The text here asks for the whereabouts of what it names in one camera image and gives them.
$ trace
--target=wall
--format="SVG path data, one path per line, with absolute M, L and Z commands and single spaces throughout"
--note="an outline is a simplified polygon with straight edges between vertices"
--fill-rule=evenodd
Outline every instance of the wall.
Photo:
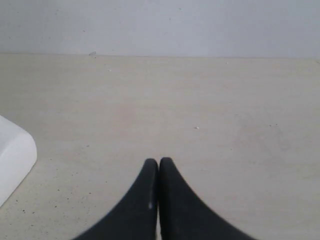
M 320 58 L 319 0 L 2 0 L 1 53 Z

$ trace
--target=white wall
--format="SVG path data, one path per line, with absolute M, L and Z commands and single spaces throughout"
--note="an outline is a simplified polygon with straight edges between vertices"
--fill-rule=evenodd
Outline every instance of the white wall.
M 320 58 L 320 0 L 1 0 L 0 52 Z

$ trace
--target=white rounded object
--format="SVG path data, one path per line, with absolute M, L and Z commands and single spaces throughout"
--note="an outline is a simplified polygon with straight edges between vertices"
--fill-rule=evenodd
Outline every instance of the white rounded object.
M 33 137 L 0 116 L 0 207 L 15 191 L 37 160 Z

